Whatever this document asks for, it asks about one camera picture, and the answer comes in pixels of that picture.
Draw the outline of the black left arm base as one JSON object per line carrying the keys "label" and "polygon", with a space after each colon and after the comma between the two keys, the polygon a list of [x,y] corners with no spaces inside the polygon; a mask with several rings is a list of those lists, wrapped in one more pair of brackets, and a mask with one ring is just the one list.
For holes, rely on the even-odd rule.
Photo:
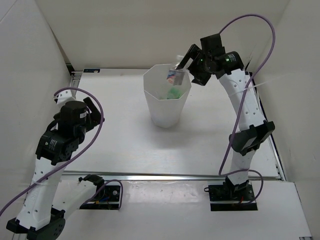
{"label": "black left arm base", "polygon": [[96,193],[86,200],[80,210],[120,210],[123,203],[124,186],[120,180],[105,180]]}

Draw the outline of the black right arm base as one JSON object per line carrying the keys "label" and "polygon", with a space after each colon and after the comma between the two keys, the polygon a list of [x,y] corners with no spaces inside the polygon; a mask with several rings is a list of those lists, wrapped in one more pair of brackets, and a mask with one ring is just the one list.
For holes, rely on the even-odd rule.
{"label": "black right arm base", "polygon": [[211,212],[257,211],[254,190],[251,184],[238,193],[231,193],[225,185],[208,185]]}

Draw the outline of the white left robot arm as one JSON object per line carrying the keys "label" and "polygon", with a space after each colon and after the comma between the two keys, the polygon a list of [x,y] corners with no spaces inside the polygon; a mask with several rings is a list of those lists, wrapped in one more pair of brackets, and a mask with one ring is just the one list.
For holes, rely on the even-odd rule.
{"label": "white left robot arm", "polygon": [[73,153],[85,140],[86,133],[101,128],[101,108],[90,97],[82,101],[68,99],[54,115],[40,137],[35,155],[35,169],[30,186],[25,190],[23,207],[9,220],[6,229],[25,234],[28,240],[56,240],[67,218],[88,199],[100,200],[105,194],[103,179],[86,176],[65,198],[56,198],[63,171]]}

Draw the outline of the clear bottle red blue label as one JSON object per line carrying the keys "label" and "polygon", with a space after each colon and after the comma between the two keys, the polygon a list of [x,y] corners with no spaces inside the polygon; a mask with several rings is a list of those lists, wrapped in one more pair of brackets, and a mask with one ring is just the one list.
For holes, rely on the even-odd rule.
{"label": "clear bottle red blue label", "polygon": [[183,55],[177,55],[175,62],[171,64],[167,74],[167,82],[173,86],[181,86],[185,76],[185,69],[177,69],[180,62],[183,60]]}

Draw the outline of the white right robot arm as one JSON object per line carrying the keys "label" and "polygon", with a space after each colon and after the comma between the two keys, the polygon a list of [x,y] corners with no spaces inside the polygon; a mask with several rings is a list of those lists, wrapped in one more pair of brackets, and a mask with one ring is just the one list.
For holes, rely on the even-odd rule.
{"label": "white right robot arm", "polygon": [[200,44],[191,45],[177,69],[186,68],[194,77],[192,82],[200,86],[215,76],[230,99],[236,113],[236,132],[229,136],[232,160],[224,193],[236,200],[249,184],[248,171],[254,154],[275,130],[275,124],[266,120],[255,92],[248,89],[251,79],[240,55],[236,51],[226,52],[218,33],[201,38]]}

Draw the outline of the green plastic soda bottle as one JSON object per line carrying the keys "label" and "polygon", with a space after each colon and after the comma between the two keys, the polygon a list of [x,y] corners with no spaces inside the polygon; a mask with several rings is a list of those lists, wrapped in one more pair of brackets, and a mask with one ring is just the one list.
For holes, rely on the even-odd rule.
{"label": "green plastic soda bottle", "polygon": [[166,99],[167,100],[175,100],[181,97],[181,91],[176,87],[171,87],[167,92]]}

